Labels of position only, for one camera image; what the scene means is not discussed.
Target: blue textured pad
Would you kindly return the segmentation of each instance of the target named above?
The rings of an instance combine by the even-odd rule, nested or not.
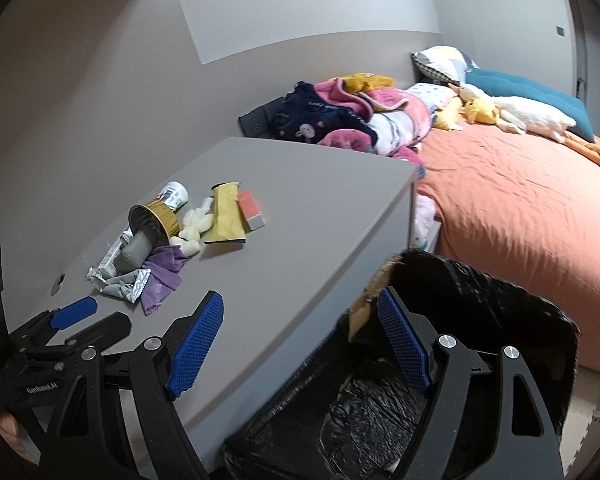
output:
[[[64,330],[72,324],[89,317],[91,314],[95,314],[97,309],[98,303],[96,300],[87,296],[58,310],[51,318],[49,325],[51,328]]]
[[[402,313],[400,305],[386,288],[378,296],[378,317],[407,384],[426,392],[432,385],[429,356]]]
[[[222,325],[224,304],[217,292],[211,296],[184,341],[173,355],[167,391],[175,399],[193,386],[211,343]]]

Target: gold foil container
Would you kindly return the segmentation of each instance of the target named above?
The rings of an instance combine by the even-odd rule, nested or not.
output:
[[[144,230],[148,235],[153,235],[154,247],[169,245],[169,238],[180,232],[175,213],[156,199],[144,205],[136,204],[129,210],[129,227],[133,234]]]

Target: pink bedspread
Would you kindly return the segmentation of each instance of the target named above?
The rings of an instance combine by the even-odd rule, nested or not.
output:
[[[582,330],[580,364],[600,370],[600,168],[542,137],[462,125],[432,130],[421,152],[438,252],[553,301]]]

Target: teal pillow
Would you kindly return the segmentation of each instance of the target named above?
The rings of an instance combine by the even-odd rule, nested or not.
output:
[[[466,74],[466,82],[477,86],[493,97],[525,97],[558,108],[576,121],[570,130],[588,142],[596,142],[593,127],[582,101],[559,90],[543,86],[526,77],[509,75],[495,70],[474,68]]]

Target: black trash bag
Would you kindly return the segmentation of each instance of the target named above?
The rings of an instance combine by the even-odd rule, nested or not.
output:
[[[554,430],[562,430],[574,381],[578,329],[555,305],[471,267],[419,251],[392,270],[408,309],[465,346],[498,352],[516,346],[538,383]],[[426,399],[404,383],[376,312],[347,340],[348,317],[280,391],[221,449],[219,478],[386,480]],[[496,431],[495,374],[470,389],[445,478],[483,462]]]

